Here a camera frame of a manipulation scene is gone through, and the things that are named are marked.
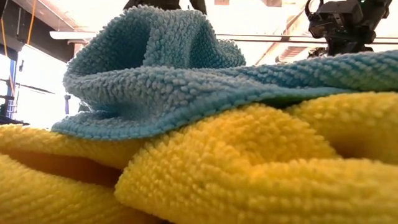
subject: fabric texture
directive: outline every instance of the fabric texture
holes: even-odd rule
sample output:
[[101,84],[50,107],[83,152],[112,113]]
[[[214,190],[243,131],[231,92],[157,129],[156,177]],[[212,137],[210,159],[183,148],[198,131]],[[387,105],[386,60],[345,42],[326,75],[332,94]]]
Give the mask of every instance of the fabric texture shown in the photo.
[[200,12],[132,8],[68,65],[64,85],[91,109],[54,124],[86,139],[146,138],[261,102],[283,108],[320,96],[398,89],[398,51],[242,67]]
[[397,135],[397,93],[255,103],[148,139],[0,126],[0,223],[398,223]]

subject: orange cable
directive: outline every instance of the orange cable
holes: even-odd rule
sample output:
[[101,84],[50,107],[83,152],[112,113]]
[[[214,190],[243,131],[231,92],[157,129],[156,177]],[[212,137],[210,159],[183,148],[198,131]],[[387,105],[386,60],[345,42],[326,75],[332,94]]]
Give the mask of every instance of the orange cable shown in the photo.
[[[4,31],[4,22],[3,22],[2,19],[1,19],[1,32],[2,32],[2,41],[4,43],[4,54],[8,58],[7,42],[6,42],[6,31]],[[14,81],[12,80],[11,73],[10,73],[9,79],[10,79],[10,86],[11,86],[12,96],[15,96]]]
[[30,45],[30,37],[32,36],[33,22],[35,21],[36,2],[37,0],[33,0],[32,19],[30,20],[29,34],[27,36],[26,42],[27,45]]

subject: blue microfiber towel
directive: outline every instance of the blue microfiber towel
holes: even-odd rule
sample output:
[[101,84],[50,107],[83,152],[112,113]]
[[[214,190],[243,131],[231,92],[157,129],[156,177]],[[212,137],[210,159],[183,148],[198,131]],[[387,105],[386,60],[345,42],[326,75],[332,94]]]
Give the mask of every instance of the blue microfiber towel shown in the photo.
[[260,101],[284,107],[356,91],[398,90],[398,51],[244,67],[197,11],[132,8],[68,64],[64,85],[89,112],[52,131],[87,139],[145,138]]

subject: yellow microfiber towel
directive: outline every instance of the yellow microfiber towel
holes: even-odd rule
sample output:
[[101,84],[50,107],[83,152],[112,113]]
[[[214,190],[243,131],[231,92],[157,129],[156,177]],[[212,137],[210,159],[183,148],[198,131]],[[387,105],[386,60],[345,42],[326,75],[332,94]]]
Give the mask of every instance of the yellow microfiber towel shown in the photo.
[[394,224],[397,124],[398,94],[353,93],[152,139],[0,126],[0,223]]

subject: towel pile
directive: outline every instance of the towel pile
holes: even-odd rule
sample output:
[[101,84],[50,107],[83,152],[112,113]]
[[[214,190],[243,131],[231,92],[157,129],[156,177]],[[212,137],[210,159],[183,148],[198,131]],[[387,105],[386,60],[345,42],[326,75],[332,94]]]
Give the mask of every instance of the towel pile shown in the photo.
[[68,64],[90,108],[0,126],[0,223],[398,223],[398,51],[245,67],[138,7]]

